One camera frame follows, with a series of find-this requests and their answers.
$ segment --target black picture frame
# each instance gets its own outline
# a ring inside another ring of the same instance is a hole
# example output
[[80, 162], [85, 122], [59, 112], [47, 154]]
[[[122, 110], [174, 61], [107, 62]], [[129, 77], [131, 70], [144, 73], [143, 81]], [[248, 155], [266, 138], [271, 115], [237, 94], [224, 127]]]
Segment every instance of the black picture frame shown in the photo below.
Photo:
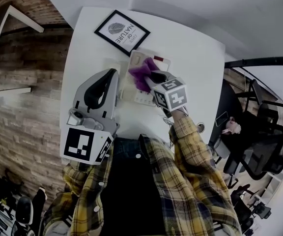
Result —
[[[102, 33], [100, 33], [99, 31], [101, 30], [101, 28], [115, 15], [118, 14], [119, 16], [121, 16], [122, 18], [126, 19], [127, 21], [131, 22], [132, 24], [134, 24], [135, 26], [137, 26], [138, 28], [140, 28], [142, 31], [145, 32], [144, 36], [136, 43], [136, 45], [132, 48], [132, 50], [130, 52], [128, 52], [127, 50], [125, 50], [123, 47], [121, 47], [120, 45], [118, 45], [117, 43], [115, 43], [114, 41], [112, 41], [111, 39], [109, 39], [108, 37], [106, 37], [105, 35], [103, 35]], [[137, 22], [135, 22], [134, 20], [130, 19], [128, 16], [124, 15], [123, 13], [119, 12], [118, 10], [115, 10], [114, 12], [111, 13], [110, 16], [108, 16], [105, 21], [102, 22], [102, 24], [94, 31], [95, 34], [97, 34], [98, 36], [100, 36], [101, 38], [103, 38], [104, 40], [108, 41], [110, 44], [112, 44], [113, 46], [117, 47], [119, 50], [121, 50], [123, 53], [125, 53], [127, 56], [131, 55], [131, 52], [133, 50], [136, 50], [141, 43], [143, 43], [143, 41], [149, 36], [150, 31], [148, 31], [146, 28], [144, 28], [143, 26], [141, 26], [140, 24], [138, 24]]]

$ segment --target purple cloth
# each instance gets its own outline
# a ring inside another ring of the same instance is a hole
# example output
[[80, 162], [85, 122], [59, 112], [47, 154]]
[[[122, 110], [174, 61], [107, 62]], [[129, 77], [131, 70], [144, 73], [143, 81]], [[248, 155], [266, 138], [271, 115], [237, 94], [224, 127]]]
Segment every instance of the purple cloth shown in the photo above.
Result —
[[150, 92], [150, 87], [148, 86], [145, 76], [150, 77], [151, 71], [159, 70], [159, 68], [156, 66], [155, 62], [152, 58], [146, 58], [141, 67], [137, 68], [131, 68], [128, 70], [128, 72], [134, 77], [136, 88], [145, 91]]

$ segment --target plaid shirt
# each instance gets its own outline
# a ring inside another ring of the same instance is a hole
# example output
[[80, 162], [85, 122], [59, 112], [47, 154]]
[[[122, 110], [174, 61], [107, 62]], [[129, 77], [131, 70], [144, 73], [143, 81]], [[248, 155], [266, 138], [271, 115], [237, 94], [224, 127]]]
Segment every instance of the plaid shirt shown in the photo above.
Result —
[[[189, 117], [178, 120], [169, 135], [175, 145], [174, 159], [161, 142], [142, 136], [161, 197], [166, 234], [214, 235], [214, 223], [218, 222], [241, 235], [228, 188], [193, 121]], [[64, 168], [63, 177], [71, 191], [61, 193], [46, 212], [43, 234], [68, 215], [73, 217], [71, 236], [100, 234], [104, 224], [100, 195], [108, 184], [113, 148], [109, 151], [110, 156], [99, 166], [71, 162]]]

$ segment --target picture frame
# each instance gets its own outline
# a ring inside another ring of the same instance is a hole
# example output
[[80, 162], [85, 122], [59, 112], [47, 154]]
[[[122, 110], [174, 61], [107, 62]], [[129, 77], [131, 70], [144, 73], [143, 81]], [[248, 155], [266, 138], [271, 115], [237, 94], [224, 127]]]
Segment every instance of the picture frame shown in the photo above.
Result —
[[136, 50], [149, 36], [150, 31], [115, 10], [94, 33], [130, 56], [131, 52]]

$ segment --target black t-shirt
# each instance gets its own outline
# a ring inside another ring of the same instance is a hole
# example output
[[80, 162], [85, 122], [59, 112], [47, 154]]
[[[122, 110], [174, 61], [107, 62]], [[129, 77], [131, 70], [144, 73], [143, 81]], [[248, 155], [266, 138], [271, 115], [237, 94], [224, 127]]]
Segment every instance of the black t-shirt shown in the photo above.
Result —
[[[164, 235], [161, 199], [149, 159], [134, 146], [126, 146], [125, 139], [120, 140], [114, 142], [108, 185], [101, 193], [104, 213], [101, 235]], [[116, 153], [117, 148], [123, 147], [129, 151]]]

